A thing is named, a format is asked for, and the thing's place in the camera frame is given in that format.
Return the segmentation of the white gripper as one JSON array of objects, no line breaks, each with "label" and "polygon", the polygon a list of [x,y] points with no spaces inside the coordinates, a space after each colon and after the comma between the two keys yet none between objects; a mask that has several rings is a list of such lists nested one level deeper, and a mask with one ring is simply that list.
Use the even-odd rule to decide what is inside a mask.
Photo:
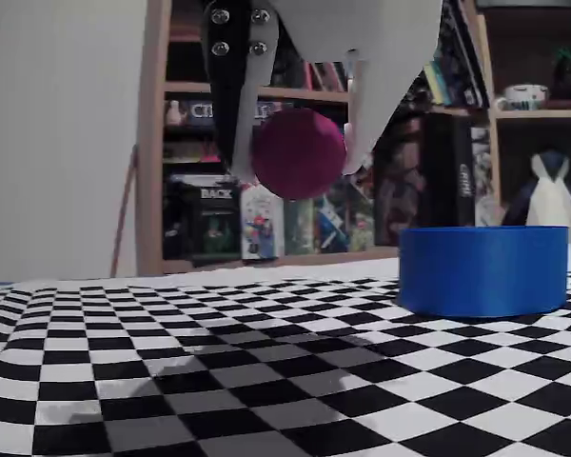
[{"label": "white gripper", "polygon": [[374,149],[432,56],[442,7],[430,0],[207,1],[202,47],[215,140],[226,169],[243,183],[255,181],[253,128],[259,90],[271,82],[278,14],[305,60],[347,57],[351,65],[343,169],[349,175]]}]

